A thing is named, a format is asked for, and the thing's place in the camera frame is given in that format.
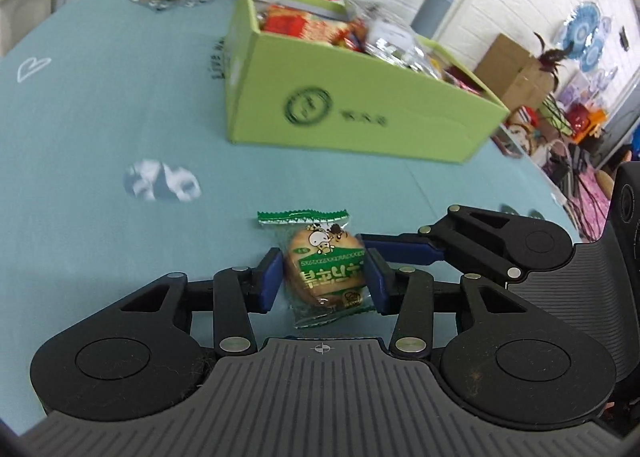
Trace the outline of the blue paper fan decoration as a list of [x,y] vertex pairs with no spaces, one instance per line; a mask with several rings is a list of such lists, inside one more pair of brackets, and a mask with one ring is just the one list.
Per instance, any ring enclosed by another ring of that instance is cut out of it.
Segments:
[[612,20],[602,14],[596,2],[582,2],[563,23],[556,44],[567,50],[566,57],[576,61],[583,73],[590,73],[600,63],[611,30]]

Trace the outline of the round bread snack packet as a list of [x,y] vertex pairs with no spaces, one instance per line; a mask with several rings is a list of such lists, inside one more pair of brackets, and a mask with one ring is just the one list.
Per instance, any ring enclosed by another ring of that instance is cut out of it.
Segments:
[[373,309],[364,281],[363,243],[348,232],[347,210],[259,211],[283,252],[286,293],[298,329]]

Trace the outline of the grey cylindrical bottle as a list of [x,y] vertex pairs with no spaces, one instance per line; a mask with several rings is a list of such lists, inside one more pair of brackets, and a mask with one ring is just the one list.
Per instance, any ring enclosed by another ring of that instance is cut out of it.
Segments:
[[423,0],[411,28],[418,35],[433,38],[453,4],[454,0]]

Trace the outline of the red rice cracker bag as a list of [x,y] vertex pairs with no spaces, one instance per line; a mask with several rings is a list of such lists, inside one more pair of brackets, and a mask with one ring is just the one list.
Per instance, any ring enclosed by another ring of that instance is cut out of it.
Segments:
[[312,13],[275,4],[266,9],[260,29],[308,42],[329,44],[337,44],[352,32],[348,23],[322,20]]

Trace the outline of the dark red plant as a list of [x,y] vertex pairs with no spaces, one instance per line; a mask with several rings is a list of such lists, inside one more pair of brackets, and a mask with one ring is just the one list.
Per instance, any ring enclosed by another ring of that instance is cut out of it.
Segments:
[[568,54],[573,50],[573,41],[564,49],[548,49],[547,43],[544,38],[534,32],[534,36],[540,43],[541,53],[537,56],[537,61],[540,64],[540,70],[545,73],[549,73],[553,78],[553,90],[558,90],[560,78],[559,67],[562,61],[568,58]]

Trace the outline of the brown cardboard box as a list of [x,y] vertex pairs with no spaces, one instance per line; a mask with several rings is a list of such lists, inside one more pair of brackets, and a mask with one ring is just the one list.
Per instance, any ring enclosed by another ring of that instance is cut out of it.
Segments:
[[536,56],[503,34],[496,37],[474,75],[511,112],[522,106],[536,110],[554,87],[552,73],[542,69]]

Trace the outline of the green cardboard box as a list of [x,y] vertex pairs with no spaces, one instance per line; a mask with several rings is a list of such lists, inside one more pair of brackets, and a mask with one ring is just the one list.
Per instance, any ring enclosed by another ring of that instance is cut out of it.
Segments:
[[475,95],[364,53],[264,32],[259,2],[344,12],[329,0],[236,0],[224,40],[233,143],[466,162],[508,116],[490,91]]

